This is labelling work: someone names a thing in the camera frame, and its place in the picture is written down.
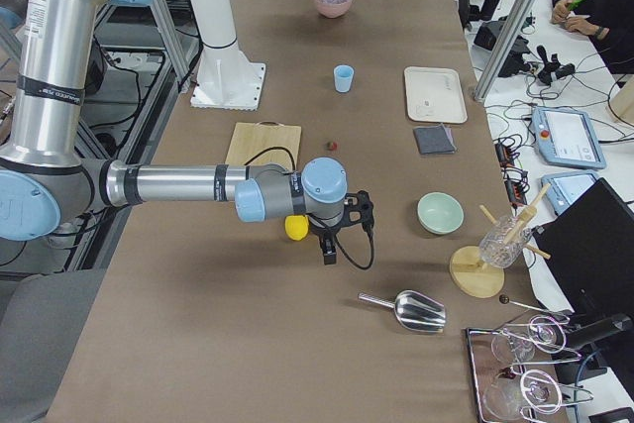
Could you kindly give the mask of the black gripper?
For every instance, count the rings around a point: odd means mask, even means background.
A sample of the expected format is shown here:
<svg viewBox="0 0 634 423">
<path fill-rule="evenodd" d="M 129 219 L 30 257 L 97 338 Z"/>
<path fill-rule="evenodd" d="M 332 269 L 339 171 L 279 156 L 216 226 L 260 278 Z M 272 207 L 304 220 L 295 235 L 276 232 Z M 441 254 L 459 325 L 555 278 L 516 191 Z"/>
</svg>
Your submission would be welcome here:
<svg viewBox="0 0 634 423">
<path fill-rule="evenodd" d="M 317 218 L 309 218 L 308 223 L 310 232 L 319 238 L 324 265 L 335 264 L 337 262 L 337 235 L 347 227 L 347 224 L 340 222 L 336 225 L 328 225 Z"/>
</svg>

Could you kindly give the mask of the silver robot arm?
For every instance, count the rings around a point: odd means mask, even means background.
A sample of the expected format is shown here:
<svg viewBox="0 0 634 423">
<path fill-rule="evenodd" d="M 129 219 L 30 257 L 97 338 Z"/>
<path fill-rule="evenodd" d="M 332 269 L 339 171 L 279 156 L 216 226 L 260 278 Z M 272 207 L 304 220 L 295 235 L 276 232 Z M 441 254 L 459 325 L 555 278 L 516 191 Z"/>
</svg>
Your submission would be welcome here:
<svg viewBox="0 0 634 423">
<path fill-rule="evenodd" d="M 306 215 L 326 264 L 349 223 L 347 177 L 334 159 L 155 166 L 82 159 L 74 148 L 98 10 L 110 0 L 28 0 L 9 140 L 1 149 L 1 235 L 27 242 L 99 207 L 231 201 L 245 222 Z"/>
</svg>

